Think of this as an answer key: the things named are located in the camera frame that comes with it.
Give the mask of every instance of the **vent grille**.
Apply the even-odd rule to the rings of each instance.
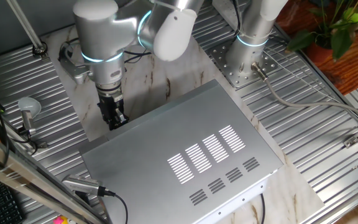
[[[221,162],[225,158],[229,157],[226,150],[222,147],[221,143],[218,141],[214,134],[204,139],[203,143],[212,154],[216,162]]]
[[[201,203],[203,200],[207,199],[208,197],[205,195],[203,189],[197,191],[196,193],[190,195],[190,200],[193,202],[193,205],[196,206],[197,204]]]
[[[238,152],[240,149],[245,148],[246,145],[241,141],[240,137],[230,125],[220,130],[219,133],[233,152]]]
[[[259,162],[253,157],[242,165],[244,165],[247,171],[250,172],[251,170],[259,166]]]
[[[233,169],[232,171],[226,174],[226,177],[229,179],[230,183],[242,177],[241,171],[238,168]]]
[[[208,184],[209,189],[211,190],[212,194],[215,194],[216,192],[220,191],[222,188],[225,187],[223,181],[219,178],[215,180],[214,182]]]
[[[202,173],[212,167],[211,163],[206,158],[204,152],[200,149],[198,144],[186,149],[186,153],[194,163],[194,166],[197,168],[199,173]]]
[[[194,177],[180,153],[169,159],[168,163],[171,165],[173,172],[181,184],[188,182]]]

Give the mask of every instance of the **ribbed metal floor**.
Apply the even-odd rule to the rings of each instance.
[[[207,0],[193,30],[200,46],[208,52],[211,47],[231,40],[233,33]],[[284,54],[282,44],[271,40],[267,46]],[[320,84],[337,100],[343,97],[299,55],[287,55],[288,61],[275,52],[267,50],[267,53],[317,90],[322,91]],[[288,101],[329,100],[281,67],[269,74],[269,79],[277,93]],[[277,103],[258,80],[237,91],[321,197],[326,204],[323,210],[334,209],[342,200],[358,192],[358,151],[350,151],[342,143],[358,132],[358,122],[353,117],[327,106],[288,108]],[[58,179],[67,174],[88,176],[78,153],[78,148],[88,142],[80,120],[51,61],[34,57],[30,47],[0,57],[0,102],[7,109],[6,119],[17,128],[22,125],[17,101],[24,96],[41,102],[42,112],[35,118],[38,128],[34,139],[48,142],[48,149],[34,158]],[[38,202],[25,195],[19,197],[27,214],[25,223],[51,223],[56,217],[54,211]],[[91,203],[103,213],[95,198]]]
[[[37,134],[32,139],[48,142],[48,149],[40,150],[34,158],[58,179],[67,174],[88,175],[78,153],[78,148],[88,142],[80,120],[52,62],[34,57],[31,47],[0,57],[0,102],[6,109],[4,118],[15,128],[22,126],[17,101],[25,96],[42,105],[34,119]],[[27,218],[24,223],[51,223],[58,215],[25,195],[18,197]],[[91,202],[103,213],[95,198]]]

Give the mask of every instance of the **mounting plate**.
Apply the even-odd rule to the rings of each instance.
[[[246,73],[245,70],[240,72],[240,68],[234,68],[226,61],[226,53],[230,49],[231,43],[232,41],[230,40],[221,45],[213,47],[209,54],[217,68],[220,69],[229,83],[235,88],[240,88],[245,84],[254,81],[255,79],[259,79],[259,76],[255,72]],[[259,66],[266,74],[269,74],[270,72],[276,70],[278,65],[272,60],[272,58],[263,53],[262,63]]]

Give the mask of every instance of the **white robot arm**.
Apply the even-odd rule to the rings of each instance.
[[[253,0],[244,13],[240,34],[227,53],[227,61],[250,70],[287,1]],[[203,0],[135,0],[118,8],[113,0],[79,0],[74,5],[83,58],[110,129],[128,120],[121,93],[124,49],[141,45],[160,60],[177,59],[188,46],[202,3]]]

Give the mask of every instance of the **metal box lid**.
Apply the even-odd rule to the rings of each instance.
[[[282,166],[216,80],[80,152],[92,178],[125,200],[130,223],[196,223]],[[103,202],[124,223],[121,202]]]

